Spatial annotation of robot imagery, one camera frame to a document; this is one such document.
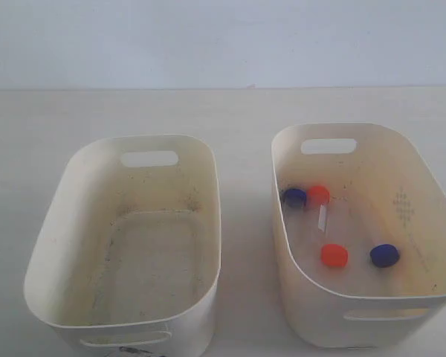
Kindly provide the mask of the clear tube orange cap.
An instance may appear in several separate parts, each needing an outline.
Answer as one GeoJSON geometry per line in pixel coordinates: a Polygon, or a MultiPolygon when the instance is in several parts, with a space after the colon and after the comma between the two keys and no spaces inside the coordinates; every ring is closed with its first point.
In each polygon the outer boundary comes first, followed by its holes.
{"type": "MultiPolygon", "coordinates": [[[[322,204],[319,208],[317,220],[317,229],[321,234],[326,233],[327,218],[327,204],[322,204]]],[[[349,252],[342,245],[324,243],[320,249],[320,260],[323,265],[329,268],[345,268],[349,261],[349,252]]]]}
{"type": "Polygon", "coordinates": [[[323,185],[315,185],[306,191],[307,204],[306,207],[310,210],[318,209],[322,205],[327,205],[330,202],[330,192],[323,185]]]}

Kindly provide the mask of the clear tube blue cap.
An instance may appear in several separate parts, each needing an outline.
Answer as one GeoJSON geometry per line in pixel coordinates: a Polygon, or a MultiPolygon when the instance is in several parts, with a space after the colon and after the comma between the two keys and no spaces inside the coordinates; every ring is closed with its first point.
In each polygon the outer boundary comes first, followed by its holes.
{"type": "Polygon", "coordinates": [[[303,209],[307,203],[307,194],[298,187],[290,187],[282,193],[282,202],[293,209],[303,209]]]}
{"type": "Polygon", "coordinates": [[[361,218],[372,246],[369,252],[371,263],[377,268],[394,266],[400,259],[400,253],[393,245],[392,234],[383,220],[371,207],[362,209],[361,218]]]}

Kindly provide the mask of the white plastic bin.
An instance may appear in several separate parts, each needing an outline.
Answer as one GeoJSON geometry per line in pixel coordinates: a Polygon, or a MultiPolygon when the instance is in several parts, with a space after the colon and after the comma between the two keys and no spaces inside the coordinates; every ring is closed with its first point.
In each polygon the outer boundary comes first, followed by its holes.
{"type": "Polygon", "coordinates": [[[25,302],[78,356],[200,356],[215,331],[221,254],[208,145],[187,135],[101,139],[65,168],[25,302]]]}
{"type": "Polygon", "coordinates": [[[283,311],[317,347],[385,347],[446,306],[446,195],[402,134],[372,123],[290,126],[271,144],[274,244],[283,311]],[[318,209],[282,202],[290,187],[330,192],[326,233],[318,209]],[[361,211],[392,234],[399,261],[377,268],[361,211]],[[324,243],[349,252],[345,268],[320,260],[324,243]]]}

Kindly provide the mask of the clear tube front blue cap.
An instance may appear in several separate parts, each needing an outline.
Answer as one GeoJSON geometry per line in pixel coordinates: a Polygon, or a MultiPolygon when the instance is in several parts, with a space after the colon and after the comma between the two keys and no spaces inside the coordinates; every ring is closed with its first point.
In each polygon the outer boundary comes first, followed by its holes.
{"type": "Polygon", "coordinates": [[[400,253],[393,245],[392,234],[383,220],[371,207],[362,209],[361,218],[372,246],[369,252],[371,263],[377,268],[394,266],[400,259],[400,253]]]}

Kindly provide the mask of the clear tube front orange cap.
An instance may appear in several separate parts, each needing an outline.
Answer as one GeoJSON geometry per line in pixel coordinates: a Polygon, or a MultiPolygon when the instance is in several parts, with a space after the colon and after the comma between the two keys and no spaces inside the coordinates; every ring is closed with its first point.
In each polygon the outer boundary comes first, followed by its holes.
{"type": "MultiPolygon", "coordinates": [[[[322,204],[319,208],[317,220],[317,229],[321,234],[326,233],[327,218],[327,204],[322,204]]],[[[349,261],[349,252],[342,245],[324,243],[320,249],[320,260],[323,265],[329,268],[345,268],[349,261]]]]}

